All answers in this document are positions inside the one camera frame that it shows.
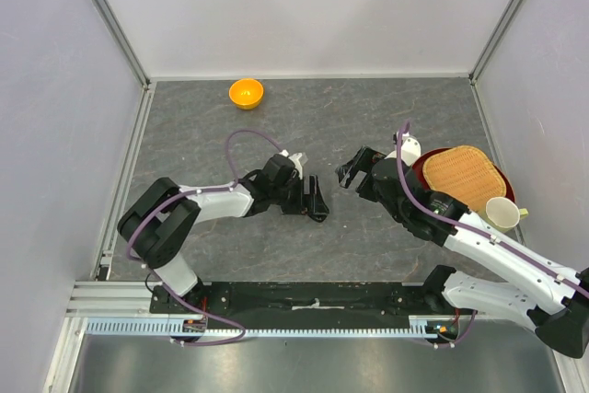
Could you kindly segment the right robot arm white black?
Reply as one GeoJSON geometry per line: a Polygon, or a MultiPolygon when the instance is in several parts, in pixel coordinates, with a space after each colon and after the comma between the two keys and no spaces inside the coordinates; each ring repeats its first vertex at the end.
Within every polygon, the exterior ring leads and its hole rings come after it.
{"type": "Polygon", "coordinates": [[[549,348],[580,358],[588,346],[588,273],[549,260],[509,238],[459,200],[425,189],[413,163],[421,146],[406,139],[383,154],[364,146],[337,167],[341,187],[358,173],[360,197],[383,205],[415,237],[463,255],[501,277],[493,283],[450,269],[422,289],[423,306],[439,314],[450,306],[509,319],[533,331],[549,348]]]}

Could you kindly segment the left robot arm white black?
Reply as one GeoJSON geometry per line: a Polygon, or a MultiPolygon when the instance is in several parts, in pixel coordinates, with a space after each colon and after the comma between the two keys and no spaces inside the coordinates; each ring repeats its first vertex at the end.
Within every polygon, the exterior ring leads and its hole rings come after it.
{"type": "Polygon", "coordinates": [[[322,223],[329,215],[318,177],[303,175],[302,153],[272,156],[263,168],[235,182],[208,187],[156,180],[117,224],[129,256],[142,262],[166,286],[170,303],[191,313],[202,302],[200,278],[181,255],[192,227],[222,218],[246,218],[276,205],[283,214],[322,223]]]}

